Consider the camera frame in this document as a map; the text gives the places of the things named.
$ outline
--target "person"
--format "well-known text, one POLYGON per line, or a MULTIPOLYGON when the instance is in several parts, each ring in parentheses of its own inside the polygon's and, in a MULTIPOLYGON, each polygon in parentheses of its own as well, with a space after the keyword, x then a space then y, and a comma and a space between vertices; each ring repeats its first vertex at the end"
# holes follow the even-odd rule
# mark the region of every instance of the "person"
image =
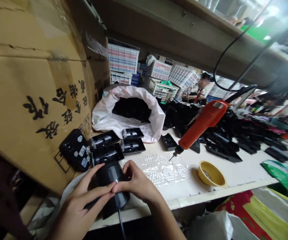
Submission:
POLYGON ((68 196, 47 240, 82 240, 105 204, 118 192, 131 192, 147 203, 163 239, 186 239, 161 193, 132 160, 123 167, 123 173, 131 177, 130 181, 114 181, 87 191, 91 178, 102 166, 104 163, 93 167, 68 196), (90 210, 83 209, 98 197, 100 199, 90 210))
POLYGON ((200 93, 199 97, 198 97, 198 102, 201 102, 205 96, 204 96, 204 92, 205 92, 205 87, 210 83, 210 75, 208 73, 203 73, 201 75, 201 80, 198 82, 198 86, 196 87, 195 85, 193 85, 192 87, 189 86, 186 91, 183 93, 182 95, 182 99, 184 102, 186 102, 188 100, 189 103, 193 103, 194 100, 196 99, 196 96, 200 93))

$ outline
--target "work table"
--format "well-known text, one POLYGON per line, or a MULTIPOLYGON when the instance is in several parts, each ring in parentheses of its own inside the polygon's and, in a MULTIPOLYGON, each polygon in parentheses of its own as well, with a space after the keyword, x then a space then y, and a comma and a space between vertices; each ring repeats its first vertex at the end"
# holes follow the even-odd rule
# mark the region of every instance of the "work table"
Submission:
MULTIPOLYGON (((176 137, 173 129, 163 131, 162 135, 166 135, 167 133, 170 133, 173 139, 178 143, 179 138, 176 137)), ((144 145, 146 151, 134 156, 139 157, 148 154, 173 153, 164 150, 161 140, 151 144, 145 143, 144 145)), ((243 162, 239 163, 232 163, 207 152, 204 144, 200 145, 200 154, 191 149, 185 150, 180 155, 180 158, 181 161, 188 166, 190 177, 181 182, 160 186, 158 187, 158 190, 167 201, 170 209, 173 210, 277 183, 278 181, 271 177, 260 165, 261 162, 267 159, 274 160, 264 152, 267 147, 269 146, 262 144, 262 150, 254 155, 250 155, 240 149, 238 155, 243 162), (210 187, 202 183, 199 178, 194 178, 191 175, 191 169, 198 168, 200 161, 208 161, 215 165, 225 176, 227 188, 210 187)), ((123 222, 139 219, 148 215, 150 215, 148 206, 131 194, 131 200, 122 211, 123 222)), ((118 223, 118 213, 115 213, 105 220, 97 219, 91 230, 118 223)))

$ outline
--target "black plastic housing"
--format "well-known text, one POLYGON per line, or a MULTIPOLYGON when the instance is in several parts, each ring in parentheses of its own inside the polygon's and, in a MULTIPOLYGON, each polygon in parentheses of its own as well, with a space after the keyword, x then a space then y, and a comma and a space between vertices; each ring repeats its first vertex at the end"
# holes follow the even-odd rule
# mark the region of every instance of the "black plastic housing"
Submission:
POLYGON ((121 148, 124 155, 146 151, 144 143, 141 138, 122 140, 121 148))
POLYGON ((137 139, 143 138, 144 134, 140 128, 126 128, 123 129, 123 138, 124 139, 137 139))
POLYGON ((168 133, 165 136, 160 136, 162 143, 164 144, 166 151, 174 151, 177 147, 177 143, 173 137, 168 133))
MULTIPOLYGON (((126 181, 122 168, 118 162, 110 162, 102 166, 96 173, 99 187, 107 186, 113 181, 126 181)), ((106 219, 120 210, 129 201, 128 192, 119 192, 112 197, 103 208, 103 219, 106 219)))
POLYGON ((119 140, 119 137, 116 135, 116 133, 114 133, 113 130, 90 138, 91 146, 93 149, 112 145, 114 143, 117 143, 119 140))
POLYGON ((110 163, 124 159, 122 149, 118 143, 92 151, 94 166, 101 163, 110 163))
POLYGON ((73 129, 60 144, 59 150, 77 172, 85 172, 90 166, 90 146, 79 129, 73 129))

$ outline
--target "bag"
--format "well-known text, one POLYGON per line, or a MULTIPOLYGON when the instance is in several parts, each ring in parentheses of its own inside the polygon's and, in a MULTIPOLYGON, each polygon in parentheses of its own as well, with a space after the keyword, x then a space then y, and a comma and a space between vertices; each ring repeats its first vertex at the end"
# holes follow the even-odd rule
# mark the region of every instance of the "bag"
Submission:
POLYGON ((111 89, 94 107, 92 114, 93 129, 103 132, 113 130, 120 139, 123 139, 123 129, 140 128, 144 134, 142 140, 145 143, 153 143, 159 140, 164 120, 165 114, 158 105, 156 98, 146 89, 134 86, 117 86, 111 89), (150 123, 142 123, 137 119, 113 114, 112 110, 121 97, 137 97, 144 100, 148 108, 151 109, 150 123))

